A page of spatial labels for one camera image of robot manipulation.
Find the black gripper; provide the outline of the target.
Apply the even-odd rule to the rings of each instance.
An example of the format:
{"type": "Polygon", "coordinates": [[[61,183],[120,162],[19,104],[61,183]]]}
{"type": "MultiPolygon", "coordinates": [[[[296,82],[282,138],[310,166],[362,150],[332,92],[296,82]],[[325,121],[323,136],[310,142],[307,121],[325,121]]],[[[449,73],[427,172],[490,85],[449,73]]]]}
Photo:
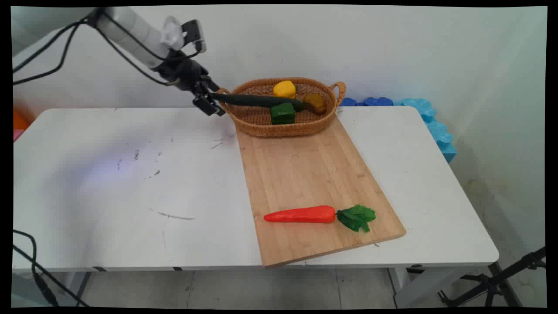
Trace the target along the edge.
{"type": "Polygon", "coordinates": [[[182,51],[170,50],[167,60],[153,71],[181,91],[194,94],[193,105],[205,115],[225,115],[225,110],[214,99],[213,94],[219,86],[209,77],[208,71],[195,60],[188,58],[182,51]]]}

